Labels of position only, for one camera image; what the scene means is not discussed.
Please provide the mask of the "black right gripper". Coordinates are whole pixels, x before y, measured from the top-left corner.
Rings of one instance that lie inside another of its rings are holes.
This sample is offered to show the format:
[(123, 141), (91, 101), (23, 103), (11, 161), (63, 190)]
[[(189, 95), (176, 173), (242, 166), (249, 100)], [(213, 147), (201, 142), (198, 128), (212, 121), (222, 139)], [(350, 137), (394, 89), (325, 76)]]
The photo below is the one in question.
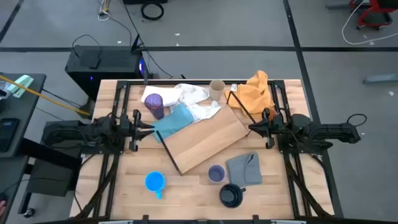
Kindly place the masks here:
[[(272, 135), (282, 133), (282, 130), (284, 129), (284, 119), (281, 114), (275, 114), (271, 118), (271, 111), (269, 108), (264, 109), (262, 116), (266, 124), (266, 136), (267, 136), (266, 148), (271, 149), (275, 145), (275, 140), (272, 137)], [(250, 131), (257, 133), (260, 136), (264, 136), (264, 130), (262, 128), (258, 128), (258, 127), (263, 127), (264, 121), (261, 120), (250, 124), (248, 126)]]

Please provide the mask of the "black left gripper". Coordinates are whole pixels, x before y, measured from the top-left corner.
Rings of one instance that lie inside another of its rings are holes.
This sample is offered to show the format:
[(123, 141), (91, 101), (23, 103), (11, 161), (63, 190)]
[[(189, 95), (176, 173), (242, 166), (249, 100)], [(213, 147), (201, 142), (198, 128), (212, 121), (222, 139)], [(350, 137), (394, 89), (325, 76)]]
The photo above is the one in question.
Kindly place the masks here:
[(139, 112), (139, 110), (133, 111), (133, 118), (133, 121), (130, 121), (127, 114), (122, 114), (120, 116), (119, 132), (121, 133), (122, 137), (131, 137), (131, 140), (129, 142), (129, 149), (132, 152), (137, 152), (137, 141), (143, 140), (145, 137), (151, 135), (154, 132), (154, 130), (140, 131), (139, 128), (153, 129), (154, 126), (143, 123), (141, 121), (141, 113)]

